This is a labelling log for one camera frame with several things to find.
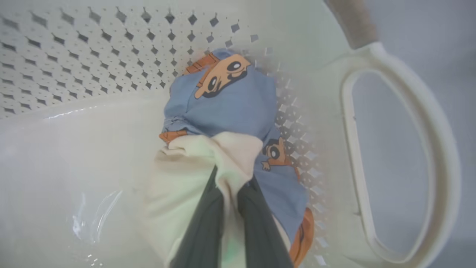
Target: basket handle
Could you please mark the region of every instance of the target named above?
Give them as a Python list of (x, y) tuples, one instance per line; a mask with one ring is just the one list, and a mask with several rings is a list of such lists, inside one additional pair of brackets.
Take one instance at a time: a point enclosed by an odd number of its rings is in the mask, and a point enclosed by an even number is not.
[[(459, 207), (461, 178), (456, 143), (435, 97), (402, 61), (387, 54), (377, 42), (356, 51), (347, 61), (343, 105), (347, 139), (367, 241), (388, 262), (386, 267), (424, 268), (436, 258), (449, 238)], [(425, 220), (411, 251), (404, 255), (386, 248), (375, 233), (354, 120), (352, 88), (364, 72), (376, 72), (399, 97), (417, 129), (428, 165), (428, 202)]]

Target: laundry basket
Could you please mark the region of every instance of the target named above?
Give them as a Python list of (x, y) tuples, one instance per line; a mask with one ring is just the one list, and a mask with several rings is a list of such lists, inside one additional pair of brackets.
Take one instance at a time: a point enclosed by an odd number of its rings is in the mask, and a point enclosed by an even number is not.
[[(456, 218), (459, 160), (425, 84), (350, 0), (17, 0), (0, 4), (0, 266), (161, 267), (136, 230), (169, 87), (216, 48), (276, 80), (276, 123), (315, 219), (302, 267), (422, 268)], [(406, 255), (375, 233), (352, 87), (380, 75), (418, 130), (426, 217)]]

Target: clothing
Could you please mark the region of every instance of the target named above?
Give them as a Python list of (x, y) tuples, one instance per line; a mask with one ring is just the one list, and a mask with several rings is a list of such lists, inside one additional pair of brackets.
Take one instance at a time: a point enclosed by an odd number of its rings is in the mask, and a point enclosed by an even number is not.
[[(154, 160), (144, 203), (143, 236), (169, 267), (187, 230), (213, 168), (224, 199), (220, 267), (246, 267), (244, 226), (237, 193), (253, 176), (262, 147), (256, 137), (222, 132), (212, 138), (187, 135), (162, 148)], [(278, 230), (289, 249), (287, 235)]]
[(170, 88), (160, 137), (173, 141), (184, 135), (213, 137), (222, 132), (248, 134), (264, 147), (254, 174), (274, 217), (292, 243), (308, 196), (286, 155), (285, 140), (275, 127), (276, 87), (242, 56), (218, 49), (189, 66)]

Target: white cloth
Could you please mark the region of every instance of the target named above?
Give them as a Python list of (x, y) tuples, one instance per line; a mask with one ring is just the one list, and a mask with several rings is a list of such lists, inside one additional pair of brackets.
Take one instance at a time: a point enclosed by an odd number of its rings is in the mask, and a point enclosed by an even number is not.
[[(158, 152), (146, 186), (144, 236), (166, 268), (178, 250), (214, 166), (218, 168), (215, 182), (224, 197), (221, 267), (246, 267), (237, 193), (252, 178), (262, 146), (256, 137), (223, 132), (212, 138), (178, 137)], [(278, 229), (289, 248), (289, 239), (279, 224)]]

